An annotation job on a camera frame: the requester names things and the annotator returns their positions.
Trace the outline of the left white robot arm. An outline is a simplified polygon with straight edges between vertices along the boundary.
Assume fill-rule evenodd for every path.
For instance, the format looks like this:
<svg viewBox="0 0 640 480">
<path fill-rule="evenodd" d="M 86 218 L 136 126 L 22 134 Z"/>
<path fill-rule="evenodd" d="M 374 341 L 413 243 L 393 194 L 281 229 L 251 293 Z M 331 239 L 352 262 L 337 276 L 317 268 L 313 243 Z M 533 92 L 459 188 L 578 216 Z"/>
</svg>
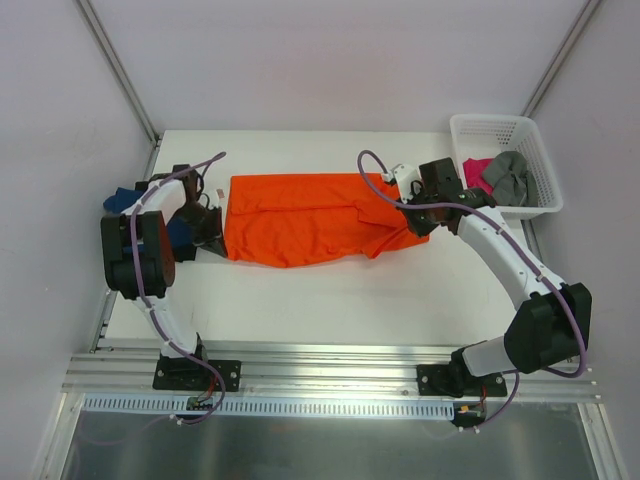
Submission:
<svg viewBox="0 0 640 480">
<path fill-rule="evenodd" d="M 153 176 L 131 206 L 100 221 L 109 289 L 142 312 L 159 338 L 163 359 L 180 358 L 175 375 L 188 388 L 208 381 L 210 365 L 199 334 L 170 294 L 176 258 L 169 223 L 179 219 L 186 225 L 192 248 L 228 256 L 220 202 L 202 202 L 208 196 L 204 174 L 210 165 L 178 164 L 169 173 Z"/>
</svg>

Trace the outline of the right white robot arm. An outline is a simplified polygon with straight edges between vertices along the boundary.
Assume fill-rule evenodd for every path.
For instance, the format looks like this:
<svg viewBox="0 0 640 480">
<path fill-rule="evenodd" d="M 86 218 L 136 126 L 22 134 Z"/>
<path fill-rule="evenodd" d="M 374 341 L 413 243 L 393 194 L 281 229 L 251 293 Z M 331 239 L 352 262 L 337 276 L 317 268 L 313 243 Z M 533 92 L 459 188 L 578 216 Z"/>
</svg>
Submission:
<svg viewBox="0 0 640 480">
<path fill-rule="evenodd" d="M 553 372 L 576 357 L 575 376 L 586 369 L 592 296 L 582 283 L 569 284 L 514 237 L 495 200 L 481 188 L 466 189 L 452 159 L 391 171 L 411 232 L 425 236 L 447 228 L 485 262 L 507 292 L 515 316 L 506 332 L 463 348 L 447 381 L 467 395 L 484 376 L 517 371 Z"/>
</svg>

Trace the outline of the orange t shirt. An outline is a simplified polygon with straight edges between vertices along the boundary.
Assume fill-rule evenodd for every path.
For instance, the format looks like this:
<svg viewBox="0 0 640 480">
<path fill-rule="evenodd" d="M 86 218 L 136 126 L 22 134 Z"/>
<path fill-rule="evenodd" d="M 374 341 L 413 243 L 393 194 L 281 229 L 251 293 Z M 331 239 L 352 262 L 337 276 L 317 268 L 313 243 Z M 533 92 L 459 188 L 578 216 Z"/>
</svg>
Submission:
<svg viewBox="0 0 640 480">
<path fill-rule="evenodd" d="M 224 240 L 232 261 L 293 268 L 425 244 L 357 173 L 234 176 Z"/>
</svg>

